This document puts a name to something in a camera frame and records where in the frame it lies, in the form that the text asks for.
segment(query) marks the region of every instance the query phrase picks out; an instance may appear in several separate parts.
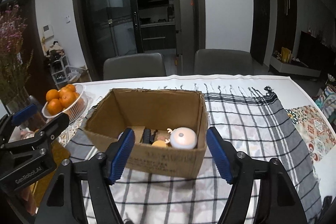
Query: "yellow round object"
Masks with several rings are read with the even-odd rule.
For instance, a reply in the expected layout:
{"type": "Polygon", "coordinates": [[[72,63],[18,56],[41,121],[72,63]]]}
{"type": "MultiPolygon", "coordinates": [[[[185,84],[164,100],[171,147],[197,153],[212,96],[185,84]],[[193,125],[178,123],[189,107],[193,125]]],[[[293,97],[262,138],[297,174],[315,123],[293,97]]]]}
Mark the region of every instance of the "yellow round object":
{"type": "Polygon", "coordinates": [[[158,146],[158,147],[168,147],[168,145],[164,141],[155,141],[152,146],[158,146]]]}

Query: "checkered tablecloth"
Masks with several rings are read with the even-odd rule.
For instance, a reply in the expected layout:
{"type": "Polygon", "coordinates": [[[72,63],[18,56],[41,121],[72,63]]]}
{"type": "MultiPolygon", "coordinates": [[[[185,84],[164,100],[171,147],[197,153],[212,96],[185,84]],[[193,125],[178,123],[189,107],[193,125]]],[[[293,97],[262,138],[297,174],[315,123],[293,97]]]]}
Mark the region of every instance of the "checkered tablecloth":
{"type": "MultiPolygon", "coordinates": [[[[209,126],[216,126],[224,140],[254,159],[279,158],[295,185],[307,219],[320,212],[322,203],[310,154],[274,92],[206,84],[202,87],[195,84],[195,89],[205,95],[209,126]]],[[[98,152],[80,128],[66,148],[73,162],[87,160],[98,152]]],[[[87,182],[82,186],[88,221],[96,223],[87,182]]],[[[206,224],[217,223],[231,186],[219,176],[207,149],[196,179],[125,169],[122,178],[110,189],[122,218],[135,224],[206,224]]],[[[253,222],[258,192],[259,181],[255,181],[246,223],[253,222]]]]}

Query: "dining table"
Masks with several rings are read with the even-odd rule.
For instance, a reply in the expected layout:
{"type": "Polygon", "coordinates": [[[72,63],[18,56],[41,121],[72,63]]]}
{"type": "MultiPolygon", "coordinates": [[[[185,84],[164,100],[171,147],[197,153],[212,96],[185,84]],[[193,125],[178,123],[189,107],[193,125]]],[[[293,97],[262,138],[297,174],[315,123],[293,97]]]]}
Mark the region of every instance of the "dining table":
{"type": "MultiPolygon", "coordinates": [[[[58,138],[59,142],[70,151],[70,159],[74,162],[88,160],[98,152],[81,130],[81,124],[88,118],[86,116],[90,113],[90,109],[96,106],[111,89],[115,88],[197,90],[204,94],[228,94],[253,98],[255,97],[253,91],[257,91],[259,96],[265,96],[267,93],[265,87],[270,87],[284,109],[306,105],[315,107],[336,138],[332,126],[312,98],[290,77],[276,75],[172,75],[167,77],[96,81],[82,84],[84,85],[85,95],[89,99],[88,106],[82,116],[69,125],[58,138]]],[[[206,106],[207,111],[209,111],[211,102],[206,100],[206,106]]],[[[316,187],[315,185],[314,187],[320,196],[318,196],[318,199],[311,201],[310,209],[314,208],[312,214],[321,210],[324,197],[331,195],[334,198],[336,196],[335,156],[336,148],[334,147],[322,160],[314,163],[316,176],[316,187]]],[[[135,224],[217,223],[216,221],[221,215],[231,186],[227,185],[224,180],[223,183],[221,182],[219,175],[218,177],[216,176],[216,170],[212,170],[214,165],[211,162],[211,154],[207,149],[196,180],[165,177],[125,169],[120,183],[110,187],[122,218],[131,219],[135,224]],[[211,174],[214,174],[214,176],[207,176],[207,172],[213,172],[211,174]]],[[[90,203],[87,182],[82,183],[82,188],[88,222],[96,223],[95,214],[90,203]]],[[[245,223],[253,222],[254,212],[255,210],[253,211],[253,209],[249,208],[245,223]]]]}

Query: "chair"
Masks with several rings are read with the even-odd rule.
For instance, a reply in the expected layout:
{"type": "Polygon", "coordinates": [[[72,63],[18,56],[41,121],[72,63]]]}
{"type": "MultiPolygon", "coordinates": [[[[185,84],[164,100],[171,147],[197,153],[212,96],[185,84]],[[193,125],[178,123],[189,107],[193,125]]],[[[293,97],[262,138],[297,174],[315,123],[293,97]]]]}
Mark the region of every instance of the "chair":
{"type": "Polygon", "coordinates": [[[195,54],[195,75],[253,75],[249,52],[202,49],[195,54]]]}
{"type": "Polygon", "coordinates": [[[166,76],[160,53],[141,53],[113,57],[104,63],[104,80],[166,76]]]}

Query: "wooden door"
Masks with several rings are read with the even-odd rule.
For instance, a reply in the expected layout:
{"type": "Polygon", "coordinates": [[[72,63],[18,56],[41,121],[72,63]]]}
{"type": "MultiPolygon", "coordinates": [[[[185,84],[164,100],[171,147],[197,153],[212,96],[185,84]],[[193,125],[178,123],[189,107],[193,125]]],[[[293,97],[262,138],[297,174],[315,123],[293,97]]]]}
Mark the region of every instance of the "wooden door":
{"type": "Polygon", "coordinates": [[[20,50],[22,61],[27,62],[30,58],[31,51],[34,51],[34,56],[28,69],[28,73],[31,76],[25,88],[29,95],[34,96],[44,105],[47,91],[56,89],[56,86],[49,72],[49,68],[44,65],[45,57],[36,25],[35,0],[6,0],[1,4],[1,10],[5,10],[8,3],[13,5],[14,1],[20,6],[19,15],[22,18],[26,18],[25,24],[27,24],[22,34],[23,44],[20,50]]]}
{"type": "Polygon", "coordinates": [[[297,0],[278,0],[277,30],[274,41],[275,50],[281,47],[293,51],[297,19],[297,0]]]}
{"type": "Polygon", "coordinates": [[[268,29],[270,0],[253,0],[253,28],[250,53],[261,65],[264,63],[268,29]]]}

